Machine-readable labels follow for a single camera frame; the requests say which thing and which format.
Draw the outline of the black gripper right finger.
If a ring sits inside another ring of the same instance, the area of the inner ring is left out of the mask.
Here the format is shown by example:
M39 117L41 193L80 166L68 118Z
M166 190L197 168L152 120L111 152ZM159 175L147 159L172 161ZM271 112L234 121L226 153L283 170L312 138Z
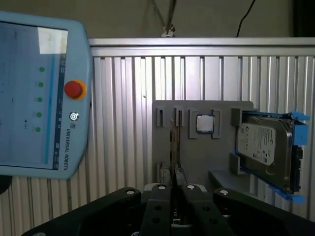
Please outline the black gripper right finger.
M313 236L315 224L232 189L209 193L175 168L177 236Z

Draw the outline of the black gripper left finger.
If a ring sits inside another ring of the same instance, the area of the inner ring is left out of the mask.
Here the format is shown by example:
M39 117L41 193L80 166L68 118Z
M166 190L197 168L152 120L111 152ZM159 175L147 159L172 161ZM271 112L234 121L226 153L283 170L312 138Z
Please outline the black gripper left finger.
M168 236L173 171L143 191L124 187L24 233L26 236Z

